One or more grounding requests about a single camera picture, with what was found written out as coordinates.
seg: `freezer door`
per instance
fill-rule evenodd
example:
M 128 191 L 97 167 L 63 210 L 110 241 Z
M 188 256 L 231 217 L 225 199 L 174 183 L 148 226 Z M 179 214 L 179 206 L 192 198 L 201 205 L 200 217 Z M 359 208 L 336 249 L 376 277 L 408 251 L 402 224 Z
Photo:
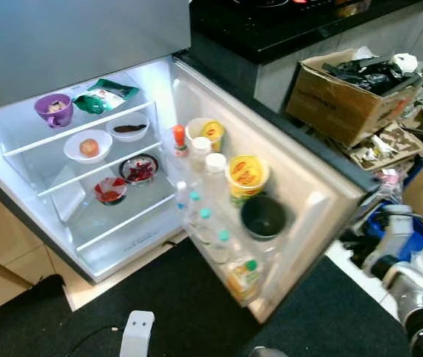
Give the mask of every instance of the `freezer door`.
M 0 0 L 0 106 L 189 46 L 188 0 Z
M 179 59 L 175 61 L 173 91 L 179 123 L 186 125 L 193 118 L 217 119 L 226 129 L 222 152 L 228 158 L 257 155 L 271 168 L 265 192 L 285 206 L 287 223 L 282 233 L 267 243 L 251 239 L 243 229 L 239 209 L 230 203 L 228 187 L 209 194 L 206 184 L 200 186 L 199 177 L 184 177 L 186 161 L 177 160 L 182 168 L 176 177 L 197 184 L 203 191 L 203 205 L 216 212 L 216 225 L 230 230 L 241 251 L 257 258 L 261 267 L 259 294 L 248 301 L 237 300 L 264 322 L 335 239 L 365 192 Z M 195 228 L 189 227 L 193 242 L 236 297 L 229 284 L 229 263 L 215 263 L 210 245 L 202 244 L 202 231 Z

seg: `stovetop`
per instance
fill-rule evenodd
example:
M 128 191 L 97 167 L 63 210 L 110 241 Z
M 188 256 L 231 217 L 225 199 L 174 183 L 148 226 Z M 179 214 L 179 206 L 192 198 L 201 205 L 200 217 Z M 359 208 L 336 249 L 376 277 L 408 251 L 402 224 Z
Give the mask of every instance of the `stovetop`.
M 266 63 L 417 1 L 288 0 L 253 7 L 244 5 L 250 0 L 193 0 L 190 15 L 192 30 L 251 62 Z

